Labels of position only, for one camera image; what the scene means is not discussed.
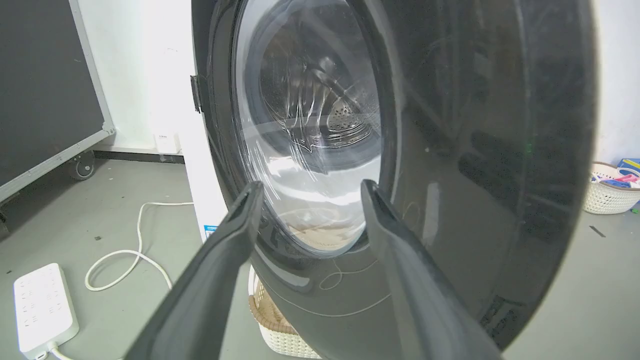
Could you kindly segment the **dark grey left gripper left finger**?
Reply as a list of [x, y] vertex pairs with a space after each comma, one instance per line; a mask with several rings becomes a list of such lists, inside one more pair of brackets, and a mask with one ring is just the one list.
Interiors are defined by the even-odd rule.
[[196, 255], [125, 354], [126, 360], [217, 360], [240, 268], [258, 239], [265, 189], [254, 181]]

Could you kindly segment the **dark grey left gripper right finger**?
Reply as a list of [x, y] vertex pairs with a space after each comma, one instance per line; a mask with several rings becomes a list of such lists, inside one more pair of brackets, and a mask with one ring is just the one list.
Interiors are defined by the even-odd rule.
[[378, 184], [362, 180], [369, 246], [390, 288], [406, 360], [500, 360], [502, 351], [466, 309]]

